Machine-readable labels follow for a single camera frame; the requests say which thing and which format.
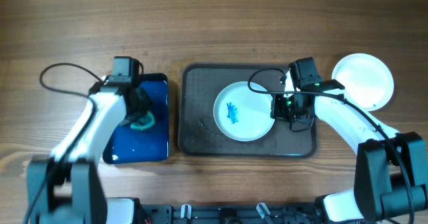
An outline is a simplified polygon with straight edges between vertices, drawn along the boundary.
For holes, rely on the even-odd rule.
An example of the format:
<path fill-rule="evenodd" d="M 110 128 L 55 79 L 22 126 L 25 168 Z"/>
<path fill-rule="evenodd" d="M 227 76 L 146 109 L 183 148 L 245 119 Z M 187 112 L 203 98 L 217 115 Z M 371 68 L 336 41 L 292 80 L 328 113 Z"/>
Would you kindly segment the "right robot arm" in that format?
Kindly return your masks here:
<path fill-rule="evenodd" d="M 352 189 L 319 202 L 327 223 L 377 222 L 427 209 L 427 152 L 416 132 L 400 133 L 358 107 L 336 80 L 272 94 L 272 117 L 317 117 L 356 151 Z"/>

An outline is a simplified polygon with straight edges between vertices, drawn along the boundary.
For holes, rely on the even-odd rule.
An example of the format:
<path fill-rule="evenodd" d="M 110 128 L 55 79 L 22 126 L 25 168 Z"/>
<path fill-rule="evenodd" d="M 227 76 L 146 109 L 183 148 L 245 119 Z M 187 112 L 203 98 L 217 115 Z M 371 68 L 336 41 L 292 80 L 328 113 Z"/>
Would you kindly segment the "dark brown serving tray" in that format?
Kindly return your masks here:
<path fill-rule="evenodd" d="M 227 137 L 217 127 L 213 115 L 216 97 L 226 86 L 246 82 L 258 69 L 253 81 L 269 91 L 280 89 L 280 73 L 275 64 L 193 63 L 182 77 L 178 146 L 193 156 L 238 156 L 249 158 L 308 158 L 317 149 L 317 131 L 290 130 L 287 122 L 275 121 L 261 138 L 240 142 Z"/>

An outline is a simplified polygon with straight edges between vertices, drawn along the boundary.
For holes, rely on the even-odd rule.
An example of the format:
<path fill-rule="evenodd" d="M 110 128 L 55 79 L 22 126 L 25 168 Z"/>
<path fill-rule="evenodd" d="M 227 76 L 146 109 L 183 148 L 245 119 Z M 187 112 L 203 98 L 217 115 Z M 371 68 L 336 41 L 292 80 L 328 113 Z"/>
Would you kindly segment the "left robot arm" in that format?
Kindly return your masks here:
<path fill-rule="evenodd" d="M 24 223 L 107 223 L 114 201 L 106 198 L 97 168 L 114 130 L 148 114 L 151 101 L 129 77 L 96 82 L 69 134 L 47 157 L 27 168 Z"/>

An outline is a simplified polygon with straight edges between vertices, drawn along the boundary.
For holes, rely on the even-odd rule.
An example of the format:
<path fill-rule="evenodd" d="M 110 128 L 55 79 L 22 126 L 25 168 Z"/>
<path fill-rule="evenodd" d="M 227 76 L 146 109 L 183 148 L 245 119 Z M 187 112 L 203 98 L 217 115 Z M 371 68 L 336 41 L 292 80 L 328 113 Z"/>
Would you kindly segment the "blue water basin tray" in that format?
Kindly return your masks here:
<path fill-rule="evenodd" d="M 154 162 L 169 157 L 169 87 L 165 74 L 143 74 L 140 88 L 152 100 L 154 126 L 134 130 L 117 126 L 102 154 L 107 164 Z"/>

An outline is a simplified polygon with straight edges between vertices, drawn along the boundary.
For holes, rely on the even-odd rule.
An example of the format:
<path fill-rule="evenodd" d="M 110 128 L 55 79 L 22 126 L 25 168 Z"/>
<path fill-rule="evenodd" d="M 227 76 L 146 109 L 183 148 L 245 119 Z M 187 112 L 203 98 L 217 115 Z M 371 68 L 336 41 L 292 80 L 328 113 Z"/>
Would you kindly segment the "white plate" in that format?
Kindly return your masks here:
<path fill-rule="evenodd" d="M 235 82 L 216 97 L 213 116 L 224 135 L 249 142 L 267 134 L 275 120 L 270 116 L 272 97 L 256 83 Z"/>
<path fill-rule="evenodd" d="M 367 111 L 387 105 L 395 88 L 390 69 L 379 58 L 366 53 L 343 57 L 334 67 L 332 79 L 344 85 L 352 99 Z"/>

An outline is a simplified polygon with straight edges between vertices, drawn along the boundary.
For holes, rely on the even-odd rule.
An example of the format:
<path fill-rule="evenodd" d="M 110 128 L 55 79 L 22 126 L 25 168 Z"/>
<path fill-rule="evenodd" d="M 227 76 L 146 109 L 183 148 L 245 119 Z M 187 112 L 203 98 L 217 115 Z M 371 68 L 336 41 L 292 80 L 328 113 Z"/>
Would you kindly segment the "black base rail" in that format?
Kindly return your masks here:
<path fill-rule="evenodd" d="M 285 205 L 141 205 L 141 224 L 317 224 L 331 223 L 315 203 Z"/>

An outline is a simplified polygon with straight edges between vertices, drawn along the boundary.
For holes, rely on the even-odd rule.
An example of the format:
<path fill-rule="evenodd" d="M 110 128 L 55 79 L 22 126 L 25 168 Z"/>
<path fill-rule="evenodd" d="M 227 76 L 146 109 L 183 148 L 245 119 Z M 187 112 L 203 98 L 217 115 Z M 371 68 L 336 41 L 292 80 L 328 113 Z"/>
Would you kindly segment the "green yellow sponge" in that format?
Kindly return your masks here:
<path fill-rule="evenodd" d="M 133 130 L 147 130 L 155 125 L 155 117 L 151 111 L 148 111 L 144 116 L 140 116 L 131 121 L 130 127 Z"/>

